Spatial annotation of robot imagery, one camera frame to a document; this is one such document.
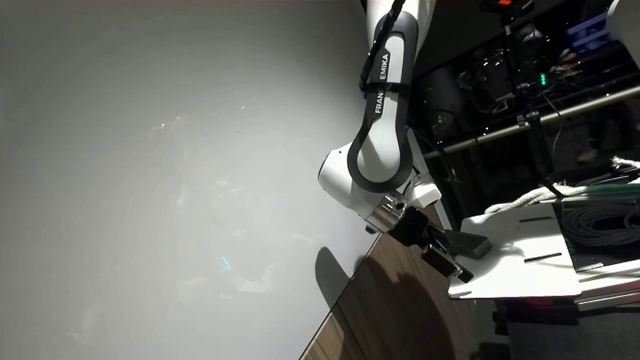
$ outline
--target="metal rail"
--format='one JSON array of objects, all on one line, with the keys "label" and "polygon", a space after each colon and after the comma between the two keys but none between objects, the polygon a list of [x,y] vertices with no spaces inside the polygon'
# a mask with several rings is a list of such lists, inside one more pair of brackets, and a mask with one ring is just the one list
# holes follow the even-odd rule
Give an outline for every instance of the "metal rail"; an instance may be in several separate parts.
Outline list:
[{"label": "metal rail", "polygon": [[[627,90],[620,91],[615,94],[611,94],[609,96],[601,97],[593,101],[584,102],[580,105],[572,106],[567,109],[562,109],[560,110],[560,116],[556,113],[545,115],[542,118],[540,118],[540,123],[543,125],[549,125],[551,123],[554,123],[560,120],[561,117],[576,116],[578,114],[585,113],[593,109],[601,108],[603,106],[613,104],[620,100],[624,100],[627,97],[632,97],[636,95],[640,95],[640,86],[629,88]],[[498,130],[496,132],[493,132],[484,136],[480,136],[478,138],[465,140],[455,145],[447,146],[444,148],[444,151],[447,153],[450,153],[450,152],[460,151],[463,149],[468,149],[469,147],[476,146],[480,143],[491,142],[499,138],[504,138],[505,136],[513,135],[521,131],[526,131],[529,128],[530,128],[529,124],[526,124],[525,126],[514,125],[514,126],[505,127],[504,129]],[[424,155],[426,159],[433,159],[433,158],[437,158],[438,156],[439,154],[436,151],[431,151]]]}]

